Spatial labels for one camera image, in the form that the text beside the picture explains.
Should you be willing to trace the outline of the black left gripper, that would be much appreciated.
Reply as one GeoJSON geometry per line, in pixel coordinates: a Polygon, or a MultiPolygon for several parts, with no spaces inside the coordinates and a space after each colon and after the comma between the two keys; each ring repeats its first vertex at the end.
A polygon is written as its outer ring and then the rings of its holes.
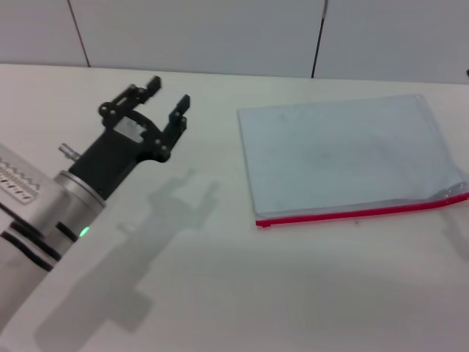
{"type": "Polygon", "coordinates": [[[145,87],[131,84],[115,99],[99,107],[105,130],[68,172],[102,199],[107,200],[139,163],[168,161],[171,150],[186,131],[185,113],[191,106],[189,95],[184,95],[177,103],[164,129],[134,111],[161,86],[161,78],[153,76],[145,87]]]}

